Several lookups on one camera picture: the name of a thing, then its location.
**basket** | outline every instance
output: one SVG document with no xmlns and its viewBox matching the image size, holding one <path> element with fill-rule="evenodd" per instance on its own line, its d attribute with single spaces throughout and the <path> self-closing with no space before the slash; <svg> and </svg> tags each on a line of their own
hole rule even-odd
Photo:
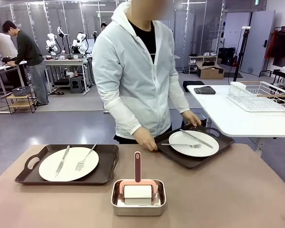
<svg viewBox="0 0 285 228">
<path fill-rule="evenodd" d="M 32 92 L 32 90 L 30 86 L 24 86 L 13 89 L 12 92 L 14 96 L 27 96 Z"/>
<path fill-rule="evenodd" d="M 285 90 L 267 82 L 231 82 L 227 98 L 247 112 L 285 112 Z"/>
</svg>

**white plate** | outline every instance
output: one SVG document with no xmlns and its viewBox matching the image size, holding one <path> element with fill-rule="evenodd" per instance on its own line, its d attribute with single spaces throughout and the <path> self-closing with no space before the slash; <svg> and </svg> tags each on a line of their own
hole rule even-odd
<svg viewBox="0 0 285 228">
<path fill-rule="evenodd" d="M 189 146 L 171 146 L 176 151 L 191 157 L 208 157 L 214 155 L 216 152 L 219 151 L 218 142 L 211 136 L 196 131 L 186 131 L 186 132 L 194 135 L 195 137 L 201 140 L 204 140 L 205 142 L 213 146 L 213 148 L 210 148 L 200 143 L 196 139 L 190 137 L 189 135 L 186 135 L 183 132 L 176 132 L 169 137 L 169 144 L 190 144 L 190 145 L 200 144 L 200 148 L 195 148 L 195 149 Z"/>
<path fill-rule="evenodd" d="M 55 177 L 56 170 L 65 153 L 65 149 L 57 151 L 48 156 L 39 167 L 39 174 L 47 181 L 73 181 L 82 178 L 92 172 L 98 162 L 99 157 L 95 151 L 92 151 L 85 161 L 85 165 L 81 171 L 76 171 L 77 162 L 85 159 L 91 149 L 84 147 L 70 148 L 60 173 Z"/>
</svg>

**gray floor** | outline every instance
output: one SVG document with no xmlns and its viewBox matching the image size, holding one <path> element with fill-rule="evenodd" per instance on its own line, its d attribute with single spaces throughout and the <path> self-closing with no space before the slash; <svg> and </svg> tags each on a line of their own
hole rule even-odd
<svg viewBox="0 0 285 228">
<path fill-rule="evenodd" d="M 257 76 L 242 74 L 243 78 L 239 81 L 257 81 Z M 196 75 L 180 74 L 180 83 L 184 80 L 199 80 Z M 273 78 L 264 76 L 261 80 L 272 82 Z M 206 85 L 227 85 L 228 79 L 223 80 L 202 80 Z M 114 120 L 109 114 L 102 111 L 84 111 L 85 106 L 97 106 L 102 110 L 102 103 L 99 101 L 98 94 L 94 91 L 90 93 L 90 98 L 83 98 L 81 95 L 66 95 L 56 97 L 56 111 L 69 112 L 36 112 L 16 113 L 14 115 L 0 115 L 0 175 L 6 170 L 30 145 L 34 144 L 92 144 L 116 143 L 114 136 Z M 186 94 L 190 106 L 194 112 L 203 112 L 195 99 Z M 50 96 L 51 103 L 55 97 Z M 173 128 L 180 127 L 181 116 L 177 110 L 171 110 Z M 255 148 L 255 144 L 249 138 L 236 138 L 237 143 L 248 144 Z M 285 138 L 268 139 L 262 156 L 263 160 L 281 177 L 285 182 Z"/>
<path fill-rule="evenodd" d="M 224 66 L 226 72 L 229 72 L 230 67 Z M 273 78 L 267 76 L 257 77 L 250 74 L 242 73 L 243 78 L 239 78 L 238 81 L 259 81 L 264 80 L 267 82 L 273 82 Z M 206 85 L 227 85 L 228 78 L 218 79 L 218 80 L 200 80 L 195 74 L 183 74 L 179 75 L 180 84 L 182 85 L 183 81 L 203 81 Z M 102 111 L 103 102 L 97 92 L 96 86 L 93 86 L 85 96 L 81 94 L 71 94 L 69 89 L 59 89 L 59 92 L 64 92 L 65 95 L 51 95 L 49 97 L 50 103 L 46 106 L 39 107 L 37 112 L 58 112 L 58 111 Z M 190 93 L 185 94 L 190 108 L 201 108 L 198 102 L 192 97 Z M 5 99 L 0 99 L 0 107 L 6 108 Z M 169 108 L 174 109 L 173 103 L 169 99 Z"/>
</svg>

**cardboard box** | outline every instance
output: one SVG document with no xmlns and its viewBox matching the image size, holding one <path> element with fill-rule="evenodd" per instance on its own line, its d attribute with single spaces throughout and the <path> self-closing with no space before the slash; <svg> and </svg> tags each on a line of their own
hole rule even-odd
<svg viewBox="0 0 285 228">
<path fill-rule="evenodd" d="M 225 70 L 217 64 L 214 66 L 202 66 L 203 62 L 196 62 L 198 66 L 198 76 L 201 79 L 223 79 Z"/>
</svg>

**butter knife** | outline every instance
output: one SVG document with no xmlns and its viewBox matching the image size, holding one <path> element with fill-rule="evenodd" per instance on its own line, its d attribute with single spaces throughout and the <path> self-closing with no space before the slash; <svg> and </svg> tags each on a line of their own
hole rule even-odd
<svg viewBox="0 0 285 228">
<path fill-rule="evenodd" d="M 62 160 L 61 160 L 61 162 L 60 162 L 60 164 L 58 166 L 58 169 L 56 170 L 55 177 L 59 174 L 60 170 L 62 169 L 63 163 L 65 161 L 65 158 L 66 158 L 69 150 L 70 150 L 70 146 L 67 146 L 65 154 L 62 157 Z"/>
<path fill-rule="evenodd" d="M 183 133 L 185 133 L 185 134 L 188 135 L 188 136 L 191 136 L 192 138 L 196 139 L 196 140 L 199 141 L 200 143 L 202 143 L 202 144 L 204 144 L 204 145 L 206 145 L 206 146 L 208 146 L 208 147 L 210 147 L 210 148 L 213 149 L 213 146 L 211 146 L 209 143 L 205 142 L 204 140 L 201 140 L 201 139 L 195 137 L 194 135 L 189 134 L 188 132 L 184 131 L 183 129 L 180 129 L 180 131 L 183 132 Z"/>
</svg>

